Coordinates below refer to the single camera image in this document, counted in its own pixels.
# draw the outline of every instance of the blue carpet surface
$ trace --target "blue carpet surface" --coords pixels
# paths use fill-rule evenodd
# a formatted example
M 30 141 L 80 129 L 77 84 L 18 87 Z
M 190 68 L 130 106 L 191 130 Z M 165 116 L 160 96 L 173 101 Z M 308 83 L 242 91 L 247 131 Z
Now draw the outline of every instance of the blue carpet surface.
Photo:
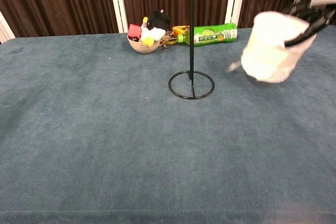
M 0 45 L 0 223 L 336 223 L 336 27 L 272 85 L 224 71 L 249 34 L 195 48 L 216 87 L 194 101 L 168 89 L 187 45 Z M 195 77 L 196 92 L 209 85 Z

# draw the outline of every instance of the tan bowl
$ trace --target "tan bowl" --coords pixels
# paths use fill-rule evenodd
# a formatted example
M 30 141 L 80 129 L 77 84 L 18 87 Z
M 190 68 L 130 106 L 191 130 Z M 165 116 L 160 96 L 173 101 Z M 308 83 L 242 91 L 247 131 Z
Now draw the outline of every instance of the tan bowl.
M 152 47 L 148 47 L 148 46 L 145 46 L 142 42 L 136 42 L 136 41 L 130 40 L 128 38 L 128 36 L 127 36 L 127 39 L 128 39 L 128 42 L 130 43 L 131 47 L 135 51 L 140 52 L 142 54 L 149 54 L 149 53 L 155 51 L 160 45 L 160 41 L 155 41 L 154 45 Z

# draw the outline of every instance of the circular wire base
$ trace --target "circular wire base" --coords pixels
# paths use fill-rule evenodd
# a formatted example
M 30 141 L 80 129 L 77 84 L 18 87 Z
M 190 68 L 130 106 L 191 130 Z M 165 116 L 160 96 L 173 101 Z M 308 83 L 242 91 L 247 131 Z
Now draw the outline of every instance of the circular wire base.
M 192 97 L 186 97 L 185 95 L 181 95 L 181 94 L 177 93 L 175 90 L 172 89 L 172 85 L 171 85 L 171 83 L 172 83 L 172 80 L 173 80 L 176 76 L 179 76 L 179 75 L 181 75 L 181 74 L 183 74 L 183 73 L 187 73 L 188 76 L 189 76 L 189 78 L 191 78 L 191 77 L 190 77 L 190 71 L 187 71 L 187 70 L 186 70 L 186 71 L 182 71 L 182 72 L 179 72 L 179 73 L 174 74 L 174 75 L 170 78 L 170 80 L 169 80 L 169 82 L 168 82 L 169 90 L 170 90 L 174 95 L 176 95 L 177 97 L 180 97 L 180 98 L 183 98 L 183 99 L 196 100 L 196 99 L 205 98 L 205 97 L 207 97 L 208 95 L 210 95 L 210 94 L 214 91 L 214 89 L 215 89 L 215 82 L 214 82 L 214 80 L 213 80 L 210 76 L 208 76 L 206 73 L 202 73 L 202 72 L 199 72 L 199 71 L 194 71 L 194 73 L 198 73 L 198 74 L 200 74 L 200 75 L 202 75 L 202 76 L 205 76 L 206 78 L 208 78 L 208 79 L 211 81 L 212 87 L 211 87 L 210 91 L 207 92 L 207 93 L 204 94 L 204 95 L 196 96 L 196 95 L 195 95 L 194 86 L 191 86 L 191 89 L 192 89 L 192 92 L 193 92 L 193 96 L 192 96 Z

